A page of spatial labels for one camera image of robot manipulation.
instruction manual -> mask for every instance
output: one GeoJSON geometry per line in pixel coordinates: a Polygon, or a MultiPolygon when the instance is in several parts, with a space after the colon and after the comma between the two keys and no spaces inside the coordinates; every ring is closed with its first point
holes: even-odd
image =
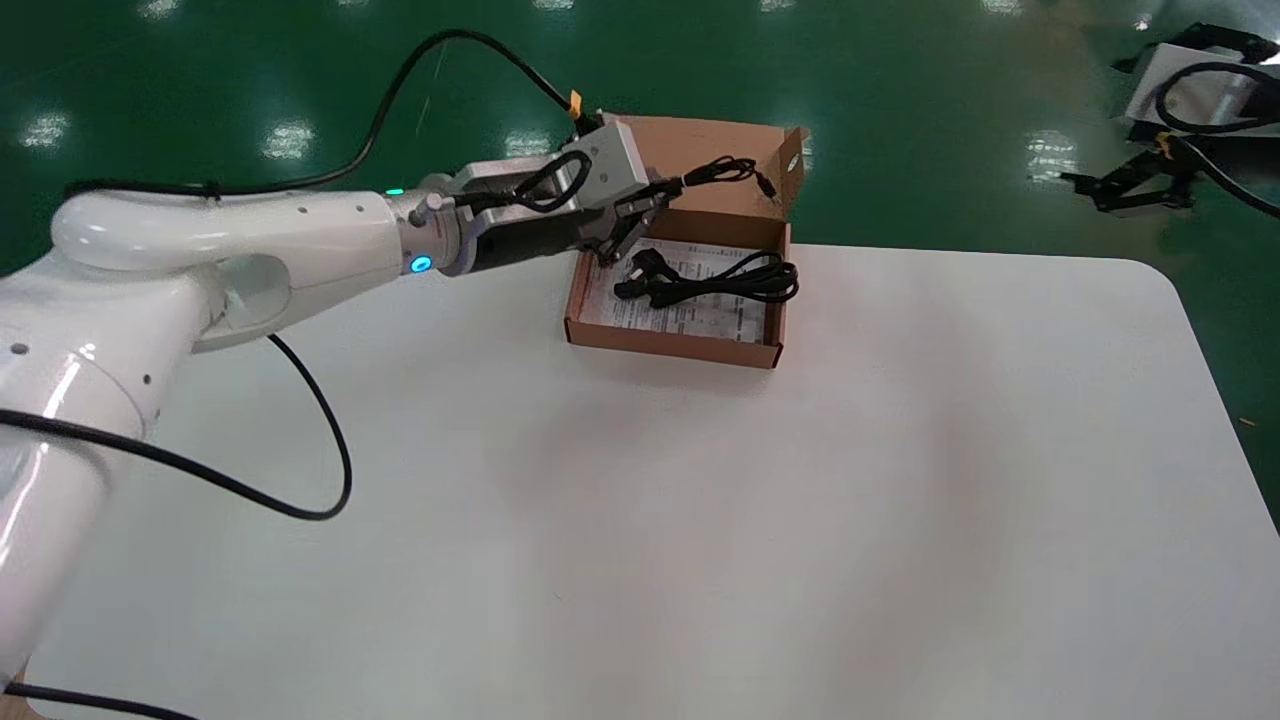
{"type": "MultiPolygon", "coordinates": [[[[581,322],[659,333],[718,337],[737,342],[764,342],[763,302],[716,293],[654,310],[649,307],[649,297],[635,300],[614,297],[614,283],[625,281],[627,273],[632,270],[631,256],[646,247],[662,252],[667,264],[681,277],[698,281],[723,273],[739,260],[755,252],[745,247],[640,238],[627,256],[614,263],[612,268],[591,266],[581,322]]],[[[762,258],[744,270],[763,265],[765,261],[762,258]]]]}

glossy floor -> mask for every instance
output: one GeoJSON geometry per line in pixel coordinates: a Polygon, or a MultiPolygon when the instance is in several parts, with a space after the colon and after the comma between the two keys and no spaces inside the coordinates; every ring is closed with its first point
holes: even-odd
{"type": "MultiPolygon", "coordinates": [[[[51,0],[0,28],[0,269],[41,254],[59,186],[326,169],[402,56],[444,27],[513,45],[590,106],[812,128],[810,242],[1130,258],[1169,275],[1280,516],[1280,225],[1199,190],[1116,220],[1052,178],[1129,151],[1107,64],[1194,20],[1280,37],[1270,0],[51,0]]],[[[429,58],[348,186],[529,154],[563,118],[483,49],[429,58]]]]}

box flap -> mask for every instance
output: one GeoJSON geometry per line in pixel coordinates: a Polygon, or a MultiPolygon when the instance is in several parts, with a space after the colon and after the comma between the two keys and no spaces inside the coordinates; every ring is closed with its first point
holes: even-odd
{"type": "Polygon", "coordinates": [[[778,196],[769,200],[753,181],[704,184],[690,188],[672,208],[781,220],[804,184],[805,128],[640,115],[618,119],[631,127],[645,167],[663,177],[682,176],[722,155],[733,155],[754,159],[778,190],[778,196]]]}

cardboard box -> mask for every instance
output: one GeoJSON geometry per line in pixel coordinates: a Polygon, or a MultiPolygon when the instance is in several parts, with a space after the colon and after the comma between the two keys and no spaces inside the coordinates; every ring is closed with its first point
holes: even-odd
{"type": "MultiPolygon", "coordinates": [[[[681,176],[721,155],[754,158],[778,191],[778,196],[769,200],[751,181],[691,187],[658,215],[649,237],[773,250],[790,259],[791,224],[786,218],[804,184],[801,143],[808,131],[686,118],[620,119],[631,126],[640,156],[659,176],[681,176]]],[[[573,345],[767,369],[776,368],[782,357],[786,305],[768,306],[764,343],[584,323],[580,318],[586,290],[593,273],[600,272],[604,270],[593,256],[579,256],[564,309],[564,334],[573,345]]]]}

black cable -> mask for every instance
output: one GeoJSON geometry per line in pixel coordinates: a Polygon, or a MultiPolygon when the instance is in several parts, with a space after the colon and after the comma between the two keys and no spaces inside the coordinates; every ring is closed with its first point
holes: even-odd
{"type": "Polygon", "coordinates": [[[250,502],[261,505],[268,510],[280,512],[282,515],[297,518],[298,520],[328,520],[342,512],[342,509],[347,506],[347,501],[351,498],[352,473],[351,454],[347,450],[347,441],[342,437],[342,428],[338,427],[338,418],[334,416],[333,409],[329,407],[329,401],[325,398],[324,392],[321,392],[320,384],[316,383],[314,377],[311,377],[311,372],[307,370],[307,366],[302,364],[302,360],[293,352],[293,348],[285,345],[278,336],[269,334],[266,337],[275,343],[278,348],[280,348],[280,352],[289,359],[289,363],[293,364],[293,368],[297,369],[298,374],[302,375],[302,379],[307,383],[307,387],[311,388],[311,395],[315,396],[316,404],[320,405],[320,411],[324,413],[325,420],[329,423],[329,429],[333,430],[333,439],[338,446],[338,455],[342,456],[342,493],[338,497],[338,502],[326,510],[306,510],[303,507],[289,505],[288,502],[255,489],[236,478],[232,478],[230,475],[219,473],[218,470],[214,470],[201,462],[196,462],[189,457],[183,457],[182,455],[154,445],[118,436],[115,433],[109,433],[106,430],[100,430],[97,428],[91,428],[88,425],[4,409],[0,409],[0,425],[10,425],[24,430],[46,433],[54,437],[78,439],[119,450],[120,452],[128,452],[129,455],[137,455],[138,457],[145,457],[152,462],[168,465],[175,470],[182,470],[183,473],[195,475],[230,493],[238,495],[250,502]]]}
{"type": "Polygon", "coordinates": [[[769,200],[777,197],[777,188],[773,187],[769,178],[764,177],[764,173],[756,169],[755,160],[750,158],[721,155],[705,165],[699,165],[692,170],[689,170],[684,176],[650,183],[649,187],[641,190],[628,200],[641,200],[660,192],[666,192],[672,197],[680,197],[686,187],[710,184],[713,182],[742,182],[750,178],[755,178],[755,183],[760,186],[760,192],[764,193],[765,197],[769,200]]]}
{"type": "Polygon", "coordinates": [[[700,295],[736,295],[759,302],[786,302],[800,292],[800,274],[782,255],[762,250],[739,260],[732,268],[707,279],[694,281],[677,273],[660,252],[649,247],[631,259],[636,270],[613,286],[613,295],[622,300],[649,296],[650,307],[668,307],[700,295]],[[755,260],[768,263],[741,272],[755,260]]]}
{"type": "Polygon", "coordinates": [[[1280,78],[1275,78],[1252,65],[1238,65],[1234,63],[1197,63],[1194,65],[1187,65],[1185,68],[1169,76],[1169,79],[1166,79],[1164,85],[1156,88],[1156,114],[1160,115],[1161,122],[1164,122],[1166,126],[1176,131],[1193,132],[1197,135],[1224,135],[1229,132],[1240,132],[1245,129],[1254,129],[1280,123],[1280,114],[1268,115],[1263,118],[1253,118],[1248,120],[1239,120],[1235,123],[1222,123],[1217,126],[1188,123],[1181,118],[1178,118],[1176,115],[1169,111],[1170,91],[1172,91],[1174,86],[1176,86],[1183,79],[1201,73],[1229,73],[1234,76],[1247,77],[1257,82],[1260,86],[1266,86],[1267,88],[1270,88],[1271,92],[1280,94],[1280,78]]]}
{"type": "Polygon", "coordinates": [[[535,213],[550,213],[562,208],[566,202],[577,195],[577,191],[582,190],[586,184],[588,178],[591,174],[591,159],[581,150],[570,150],[559,158],[547,163],[536,173],[525,178],[515,190],[511,192],[467,192],[462,195],[454,195],[453,202],[458,208],[470,206],[471,211],[480,214],[489,208],[498,208],[502,205],[522,205],[534,210],[535,213]],[[556,197],[536,201],[532,197],[534,190],[550,179],[561,168],[577,160],[577,174],[573,176],[573,182],[570,183],[564,192],[557,195],[556,197]]]}
{"type": "Polygon", "coordinates": [[[483,32],[476,32],[472,29],[461,29],[461,28],[445,29],[433,35],[431,37],[428,37],[421,44],[419,44],[419,46],[415,47],[412,53],[408,54],[408,58],[404,59],[404,63],[401,64],[399,70],[392,79],[390,87],[388,87],[387,92],[383,94],[383,100],[381,102],[379,102],[378,110],[374,113],[374,122],[370,123],[369,126],[369,132],[365,135],[364,143],[360,146],[360,150],[356,152],[356,155],[352,156],[351,160],[348,160],[340,168],[291,181],[280,181],[280,182],[255,184],[255,186],[229,186],[229,187],[223,187],[215,182],[206,182],[204,184],[182,184],[182,183],[160,183],[160,182],[113,179],[113,178],[83,179],[68,183],[67,187],[64,188],[64,196],[72,197],[82,192],[88,192],[91,190],[129,190],[136,192],[157,192],[165,195],[187,195],[196,197],[223,197],[233,195],[260,195],[266,192],[284,192],[288,190],[302,190],[339,179],[355,172],[356,168],[358,168],[360,164],[364,163],[365,159],[369,156],[369,152],[374,149],[374,142],[378,141],[378,136],[383,131],[383,123],[387,120],[388,113],[390,113],[392,104],[394,104],[397,94],[399,94],[399,90],[404,85],[404,81],[408,79],[410,73],[413,72],[413,68],[417,65],[417,61],[422,59],[422,55],[425,55],[429,50],[431,50],[436,45],[440,45],[447,40],[454,40],[454,38],[474,40],[497,51],[499,55],[511,61],[511,64],[520,68],[520,70],[525,73],[525,76],[529,77],[529,79],[531,79],[534,85],[543,91],[543,94],[545,94],[557,105],[559,105],[562,110],[564,111],[570,110],[570,101],[563,95],[561,95],[559,91],[556,90],[556,87],[547,81],[547,78],[544,78],[529,63],[522,60],[518,55],[516,55],[516,53],[513,53],[509,47],[507,47],[502,42],[494,40],[493,37],[483,32]]]}
{"type": "Polygon", "coordinates": [[[142,717],[155,717],[155,720],[196,720],[191,715],[183,715],[182,712],[165,710],[164,707],[156,707],[154,705],[145,705],[129,700],[118,700],[114,697],[73,693],[70,691],[28,685],[26,683],[9,683],[9,687],[6,687],[4,692],[5,694],[12,694],[14,697],[45,700],[49,702],[61,702],[64,705],[83,705],[84,707],[97,707],[99,710],[113,710],[115,712],[141,715],[142,717]]]}
{"type": "Polygon", "coordinates": [[[1280,219],[1280,206],[1268,202],[1258,197],[1257,195],[1253,195],[1244,186],[1231,179],[1231,177],[1228,176],[1222,170],[1222,168],[1217,167],[1217,164],[1215,164],[1212,160],[1208,159],[1208,156],[1204,154],[1203,150],[1201,150],[1192,142],[1192,138],[1171,135],[1169,136],[1167,141],[1170,149],[1190,154],[1198,169],[1202,170],[1206,176],[1208,176],[1208,178],[1212,179],[1215,183],[1217,183],[1219,187],[1231,193],[1233,197],[1235,197],[1240,202],[1244,202],[1249,208],[1253,208],[1254,210],[1266,213],[1272,218],[1280,219]]]}

